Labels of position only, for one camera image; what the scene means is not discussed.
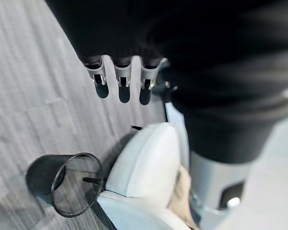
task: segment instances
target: gray carpet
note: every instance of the gray carpet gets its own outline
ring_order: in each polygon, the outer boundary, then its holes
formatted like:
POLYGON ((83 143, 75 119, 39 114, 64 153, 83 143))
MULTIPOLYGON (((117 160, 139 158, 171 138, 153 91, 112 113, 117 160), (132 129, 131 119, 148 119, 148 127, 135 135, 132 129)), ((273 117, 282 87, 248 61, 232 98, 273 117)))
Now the gray carpet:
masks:
POLYGON ((108 57, 105 64, 110 96, 101 100, 43 0, 0 0, 0 230, 113 229, 97 204, 63 218, 24 181, 30 163, 46 153, 90 152, 108 173, 131 125, 165 120, 157 98, 139 104, 139 59, 127 104, 119 102, 108 57))

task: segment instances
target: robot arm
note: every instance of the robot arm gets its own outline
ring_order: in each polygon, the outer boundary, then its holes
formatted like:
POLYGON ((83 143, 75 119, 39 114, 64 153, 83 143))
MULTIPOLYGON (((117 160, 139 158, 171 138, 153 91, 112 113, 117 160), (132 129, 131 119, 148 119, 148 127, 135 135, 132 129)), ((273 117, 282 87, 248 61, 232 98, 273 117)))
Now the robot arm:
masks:
POLYGON ((288 116, 288 2, 272 0, 46 0, 108 95, 101 55, 111 56, 120 100, 129 100, 130 60, 142 58, 140 102, 160 72, 176 85, 188 132, 195 222, 214 229, 239 204, 250 167, 274 124, 288 116))

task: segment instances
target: silver cylinder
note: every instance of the silver cylinder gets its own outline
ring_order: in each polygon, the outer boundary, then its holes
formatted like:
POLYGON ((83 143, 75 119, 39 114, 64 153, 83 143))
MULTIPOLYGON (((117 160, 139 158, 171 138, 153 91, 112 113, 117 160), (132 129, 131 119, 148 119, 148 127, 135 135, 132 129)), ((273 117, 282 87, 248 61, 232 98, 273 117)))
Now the silver cylinder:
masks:
POLYGON ((194 222, 201 229, 215 229, 238 206, 240 195, 230 197, 225 200, 226 205, 222 205, 224 193, 245 182, 251 165, 219 163, 191 152, 190 207, 194 222))

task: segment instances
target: floor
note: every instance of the floor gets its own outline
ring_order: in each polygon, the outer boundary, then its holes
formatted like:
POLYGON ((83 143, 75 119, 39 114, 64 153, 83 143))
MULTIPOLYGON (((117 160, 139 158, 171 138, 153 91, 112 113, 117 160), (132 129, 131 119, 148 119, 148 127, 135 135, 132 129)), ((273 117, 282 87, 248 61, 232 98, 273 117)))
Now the floor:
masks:
POLYGON ((0 230, 113 229, 98 206, 63 218, 30 196, 26 169, 46 153, 90 152, 106 172, 133 134, 165 121, 162 102, 139 103, 140 61, 131 100, 122 104, 104 59, 110 96, 99 99, 64 32, 42 0, 0 0, 0 230))

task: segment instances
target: beige fabric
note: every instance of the beige fabric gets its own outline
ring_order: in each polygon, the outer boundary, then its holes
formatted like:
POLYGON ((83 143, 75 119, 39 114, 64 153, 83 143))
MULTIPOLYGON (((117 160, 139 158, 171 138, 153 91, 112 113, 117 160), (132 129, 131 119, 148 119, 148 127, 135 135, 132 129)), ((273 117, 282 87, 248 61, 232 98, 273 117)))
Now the beige fabric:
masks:
POLYGON ((168 205, 168 209, 179 216, 191 229, 199 230, 194 223, 189 207, 189 191, 191 187, 191 178, 188 171, 179 166, 175 189, 168 205))

